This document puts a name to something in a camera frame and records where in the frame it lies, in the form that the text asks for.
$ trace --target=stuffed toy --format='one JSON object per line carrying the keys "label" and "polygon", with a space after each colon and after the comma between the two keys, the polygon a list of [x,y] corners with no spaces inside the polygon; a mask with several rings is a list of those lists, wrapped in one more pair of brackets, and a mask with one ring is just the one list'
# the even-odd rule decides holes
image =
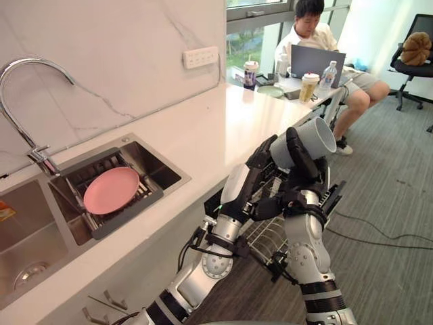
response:
{"label": "stuffed toy", "polygon": [[411,34],[403,44],[401,60],[408,66],[422,66],[428,56],[432,42],[426,32]]}

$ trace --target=cabinet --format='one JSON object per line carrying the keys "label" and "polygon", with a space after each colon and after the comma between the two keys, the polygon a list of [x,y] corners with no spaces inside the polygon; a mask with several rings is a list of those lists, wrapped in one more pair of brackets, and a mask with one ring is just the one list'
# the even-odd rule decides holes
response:
{"label": "cabinet", "polygon": [[[201,225],[204,217],[203,203],[215,192],[217,190],[210,191],[209,195],[203,196],[177,215],[158,233],[147,239],[152,243],[144,251],[131,252],[131,256],[125,257],[112,269],[107,270],[90,284],[85,292],[80,292],[70,299],[44,318],[41,324],[89,325],[91,323],[82,312],[84,307],[87,307],[94,318],[103,320],[104,315],[107,315],[111,324],[129,313],[149,306],[175,276],[179,252],[193,231]],[[189,251],[185,264],[192,261],[195,256],[195,251]],[[124,300],[127,309],[123,310],[110,303],[104,294],[106,290],[115,301]]]}
{"label": "cabinet", "polygon": [[92,317],[96,320],[107,322],[106,324],[112,324],[116,320],[124,317],[127,313],[122,313],[114,308],[106,306],[102,303],[94,301],[93,299],[87,297],[83,301],[83,307],[71,309],[69,313],[64,313],[63,315],[57,315],[57,317],[47,318],[41,324],[50,324],[50,325],[90,325],[96,324],[88,321],[83,312],[83,308],[87,310],[89,317]]}

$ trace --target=sink drain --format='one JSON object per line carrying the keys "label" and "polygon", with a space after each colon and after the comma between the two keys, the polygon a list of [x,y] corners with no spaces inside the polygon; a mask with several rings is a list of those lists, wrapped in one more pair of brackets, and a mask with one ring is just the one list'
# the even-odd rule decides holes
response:
{"label": "sink drain", "polygon": [[36,275],[41,274],[48,268],[49,264],[46,262],[38,262],[30,264],[28,267],[23,269],[20,274],[16,277],[14,290],[18,289],[23,284],[31,281]]}

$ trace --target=cup lid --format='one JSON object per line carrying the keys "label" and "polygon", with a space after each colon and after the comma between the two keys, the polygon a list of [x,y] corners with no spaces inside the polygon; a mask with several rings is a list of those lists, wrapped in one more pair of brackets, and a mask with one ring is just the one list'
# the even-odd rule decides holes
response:
{"label": "cup lid", "polygon": [[319,75],[315,74],[315,73],[306,73],[306,74],[304,74],[304,78],[313,80],[313,79],[319,78]]}
{"label": "cup lid", "polygon": [[258,62],[257,61],[247,61],[244,64],[245,68],[249,69],[258,69]]}

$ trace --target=gray laptop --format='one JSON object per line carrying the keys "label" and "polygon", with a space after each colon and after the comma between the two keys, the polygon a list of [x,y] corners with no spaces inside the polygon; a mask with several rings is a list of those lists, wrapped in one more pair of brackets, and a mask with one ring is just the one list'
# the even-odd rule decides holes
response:
{"label": "gray laptop", "polygon": [[338,87],[343,70],[345,53],[315,49],[313,47],[292,45],[292,71],[291,77],[302,78],[307,72],[317,73],[320,77],[331,61],[337,61],[337,75],[333,88]]}

